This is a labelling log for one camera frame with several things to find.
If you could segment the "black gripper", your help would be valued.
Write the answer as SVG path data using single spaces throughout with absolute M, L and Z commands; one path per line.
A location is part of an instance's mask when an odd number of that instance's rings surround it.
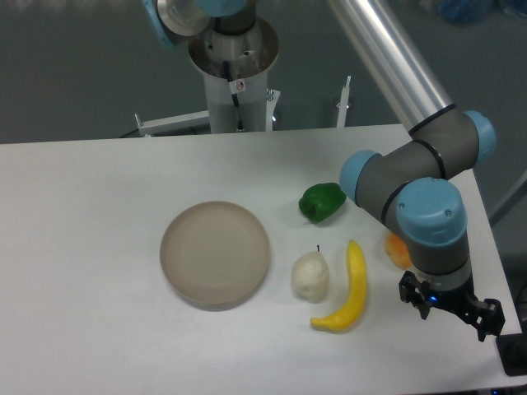
M 426 320 L 431 309 L 441 309 L 456 315 L 477 331 L 478 340 L 499 337 L 506 319 L 501 302 L 479 300 L 473 294 L 473 274 L 456 272 L 446 276 L 425 278 L 422 272 L 406 271 L 399 281 L 399 297 L 419 311 Z

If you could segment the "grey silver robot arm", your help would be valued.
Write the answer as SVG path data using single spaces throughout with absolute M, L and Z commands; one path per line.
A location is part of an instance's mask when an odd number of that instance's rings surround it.
M 256 132 L 271 120 L 264 76 L 278 52 L 273 28 L 253 1 L 145 1 L 163 44 L 187 41 L 206 81 L 210 128 Z M 473 326 L 480 339 L 501 333 L 499 301 L 479 300 L 457 174 L 488 157 L 492 124 L 461 112 L 445 93 L 382 1 L 332 1 L 330 7 L 366 68 L 407 129 L 410 142 L 386 156 L 359 151 L 343 165 L 343 192 L 408 246 L 413 271 L 399 283 L 403 302 L 421 316 L 443 309 Z

